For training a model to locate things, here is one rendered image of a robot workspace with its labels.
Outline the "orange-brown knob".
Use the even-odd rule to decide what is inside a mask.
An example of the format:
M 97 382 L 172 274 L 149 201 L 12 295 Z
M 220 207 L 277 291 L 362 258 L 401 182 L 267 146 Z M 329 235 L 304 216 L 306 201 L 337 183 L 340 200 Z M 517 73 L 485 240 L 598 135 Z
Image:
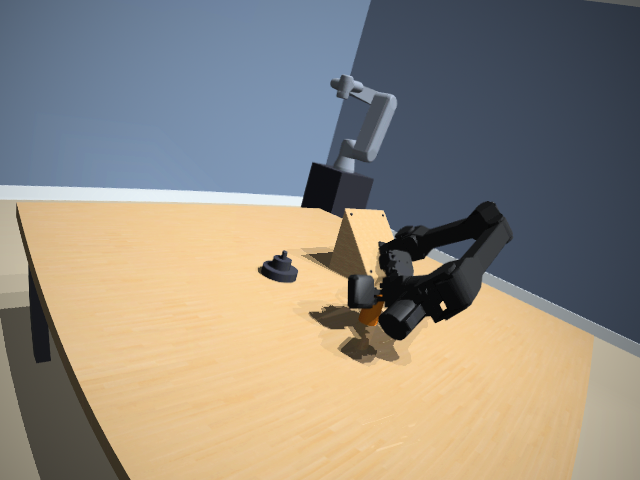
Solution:
M 376 326 L 378 323 L 378 317 L 381 314 L 382 307 L 384 301 L 378 301 L 376 305 L 373 305 L 373 308 L 361 308 L 361 312 L 359 315 L 359 321 L 368 326 Z

